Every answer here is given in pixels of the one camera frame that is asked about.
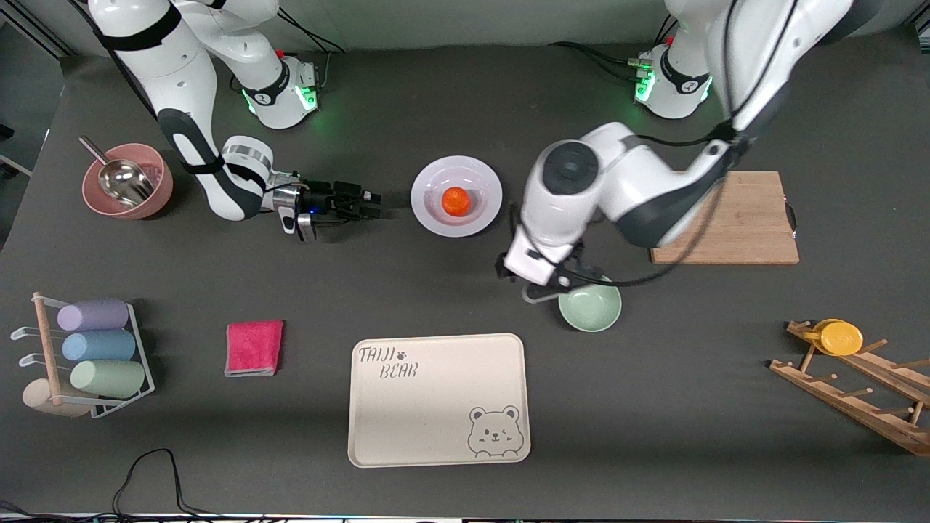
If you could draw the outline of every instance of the metal scoop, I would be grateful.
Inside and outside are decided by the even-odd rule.
[[[139,164],[130,160],[111,160],[87,136],[77,137],[102,164],[98,181],[103,192],[127,208],[133,208],[152,195],[154,186]]]

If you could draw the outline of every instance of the beige cup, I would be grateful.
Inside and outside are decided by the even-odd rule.
[[[61,384],[61,394],[63,396],[96,397],[92,394],[81,392],[67,383]],[[39,412],[47,412],[48,414],[57,414],[69,418],[83,416],[94,407],[93,405],[81,405],[78,403],[64,403],[57,406],[52,405],[52,392],[48,387],[47,378],[39,378],[26,385],[26,388],[22,391],[22,402],[25,403],[27,407],[32,407]]]

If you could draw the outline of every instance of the blue cup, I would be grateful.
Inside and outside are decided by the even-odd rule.
[[[64,357],[71,361],[114,359],[127,361],[136,353],[136,337],[122,329],[75,332],[61,345]]]

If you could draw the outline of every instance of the green led light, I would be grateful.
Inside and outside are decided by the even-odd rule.
[[[248,104],[248,111],[252,114],[255,114],[255,107],[252,107],[252,100],[248,98],[245,89],[242,90],[242,96],[246,99],[246,103]]]
[[[294,92],[308,113],[316,109],[316,91],[312,87],[294,86]]]
[[[704,87],[704,94],[700,95],[700,101],[704,101],[704,100],[707,99],[708,93],[711,92],[711,82],[712,82],[712,81],[713,81],[713,78],[709,78],[709,79],[708,79],[708,81],[707,81],[707,86]]]
[[[652,86],[656,83],[656,74],[650,71],[640,82],[644,84],[645,87],[636,89],[636,99],[645,102],[649,100],[649,94],[652,93]]]

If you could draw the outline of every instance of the pink cloth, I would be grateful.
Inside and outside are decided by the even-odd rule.
[[[226,377],[273,376],[284,320],[232,323],[226,328]]]

